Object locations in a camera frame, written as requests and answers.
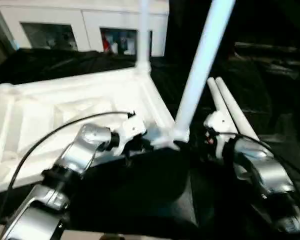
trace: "white cabinet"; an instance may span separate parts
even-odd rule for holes
[[[16,44],[44,48],[137,52],[139,0],[0,0],[0,11]],[[151,0],[150,53],[165,51],[169,0]]]
[[[80,10],[0,6],[0,11],[21,48],[90,49]]]
[[[93,50],[104,51],[105,41],[106,44],[116,44],[116,48],[119,48],[120,41],[123,39],[125,41],[123,51],[136,54],[137,35],[134,32],[137,33],[139,26],[138,13],[84,11],[83,18]],[[152,56],[164,55],[167,24],[168,18],[165,15],[149,16],[149,49]]]

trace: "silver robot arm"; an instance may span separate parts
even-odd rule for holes
[[[208,116],[204,125],[210,159],[233,164],[236,177],[254,193],[253,208],[280,232],[300,233],[300,193],[279,159],[258,141],[219,134],[229,128],[220,112]]]
[[[53,167],[42,172],[42,183],[33,187],[16,210],[1,239],[60,239],[65,210],[94,161],[96,152],[114,148],[114,154],[118,156],[127,142],[145,132],[145,125],[137,116],[128,118],[115,132],[91,123],[83,125]]]

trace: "white rod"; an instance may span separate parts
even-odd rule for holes
[[[139,0],[139,30],[137,34],[137,67],[149,68],[149,0]]]
[[[189,130],[235,1],[213,0],[211,3],[176,115],[176,131],[186,132]]]
[[[257,134],[255,133],[254,129],[251,127],[249,121],[247,120],[244,113],[241,111],[241,108],[237,104],[235,98],[232,96],[231,92],[227,88],[225,82],[221,77],[217,77],[216,85],[219,88],[219,91],[227,105],[231,116],[241,134],[247,135],[251,138],[259,140]]]
[[[234,123],[234,121],[231,118],[231,115],[229,113],[229,110],[225,104],[224,99],[222,98],[222,95],[218,89],[218,86],[215,82],[215,79],[213,77],[209,77],[207,80],[212,98],[213,98],[213,102],[215,105],[215,108],[222,112],[223,116],[225,117],[225,119],[229,122],[230,124],[230,128],[229,128],[229,132],[231,133],[237,133],[237,128],[236,125]]]

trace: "white pole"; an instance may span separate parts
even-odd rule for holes
[[[221,95],[221,93],[218,89],[218,86],[217,86],[214,78],[209,77],[208,80],[207,80],[207,83],[208,83],[208,86],[209,86],[209,89],[210,89],[210,92],[211,92],[211,95],[212,95],[212,98],[213,98],[215,108],[218,111],[222,112],[225,119],[230,123],[229,132],[237,133],[238,131],[237,131],[236,125],[235,125],[234,121],[231,118],[231,115],[230,115],[230,113],[227,109],[225,101],[222,98],[222,95]]]
[[[175,120],[178,135],[189,131],[236,0],[213,0]]]
[[[227,88],[225,82],[221,77],[217,77],[215,79],[216,85],[219,88],[219,91],[225,101],[225,104],[227,105],[229,112],[231,116],[233,117],[233,120],[241,134],[247,135],[251,138],[254,138],[256,140],[259,140],[257,134],[251,127],[250,123],[246,119],[246,116],[241,111],[241,108],[237,104],[235,98],[232,96],[231,92]]]
[[[148,28],[148,8],[149,0],[139,0],[139,30],[137,33],[137,60],[136,67],[139,72],[148,73],[150,71],[149,63],[149,28]]]

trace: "red object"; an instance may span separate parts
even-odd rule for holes
[[[105,53],[111,52],[111,46],[110,43],[107,41],[105,35],[102,33],[102,45],[103,45],[103,50]]]

